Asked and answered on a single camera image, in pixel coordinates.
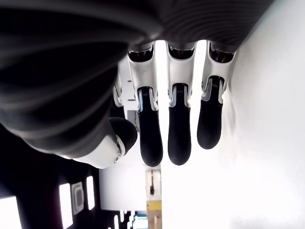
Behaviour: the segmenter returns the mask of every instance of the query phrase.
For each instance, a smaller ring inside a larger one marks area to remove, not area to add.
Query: fluorescent light
[[[0,228],[21,229],[16,197],[0,199]]]
[[[120,211],[120,219],[121,219],[121,223],[124,222],[124,212],[123,210]]]
[[[87,198],[88,198],[88,207],[89,210],[94,208],[94,190],[93,190],[93,177],[87,177]]]
[[[139,219],[133,224],[134,229],[146,229],[148,228],[148,219]]]
[[[119,217],[118,217],[118,215],[114,216],[114,229],[119,229]]]
[[[73,224],[70,184],[60,185],[59,195],[61,201],[62,226],[63,229],[66,229]]]

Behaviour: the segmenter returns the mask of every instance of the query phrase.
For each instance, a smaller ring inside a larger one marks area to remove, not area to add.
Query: white wall
[[[105,210],[146,210],[145,167],[100,169],[100,195]]]
[[[162,162],[164,229],[305,228],[304,8],[303,0],[278,0],[241,47],[224,95],[222,138],[209,151],[196,140],[205,52],[198,45],[191,158],[177,167],[165,153]],[[160,97],[167,94],[163,62]],[[164,149],[167,102],[159,100]]]

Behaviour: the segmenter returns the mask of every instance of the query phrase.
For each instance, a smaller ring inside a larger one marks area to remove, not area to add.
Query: yellow object
[[[147,201],[147,210],[162,210],[162,201]]]

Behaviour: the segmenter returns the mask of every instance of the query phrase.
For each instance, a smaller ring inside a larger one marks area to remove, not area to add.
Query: black fingertip
[[[197,129],[197,140],[203,149],[214,148],[221,136],[221,117],[223,105],[201,100]]]

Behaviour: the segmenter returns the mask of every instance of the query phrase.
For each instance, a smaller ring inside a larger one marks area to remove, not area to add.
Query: white panel
[[[100,196],[104,210],[146,210],[145,167],[118,163],[100,169]]]
[[[66,229],[73,224],[70,184],[60,185],[59,194],[61,201],[62,226],[63,229]]]
[[[196,139],[202,70],[195,71],[189,161],[173,165],[163,141],[164,229],[199,228],[198,220],[209,229],[305,228],[304,8],[303,0],[275,1],[241,47],[224,95],[222,137],[212,150]],[[165,48],[160,52],[165,57]],[[200,69],[203,44],[197,52]],[[159,97],[167,93],[165,74],[158,73]],[[163,139],[167,106],[159,100]]]
[[[0,199],[0,228],[21,229],[16,197]]]
[[[93,177],[87,177],[87,197],[88,197],[88,207],[89,210],[94,208],[94,189],[93,189]]]
[[[121,220],[121,223],[124,222],[124,211],[123,210],[120,211],[120,220]]]
[[[119,229],[119,218],[117,215],[114,216],[114,229]]]

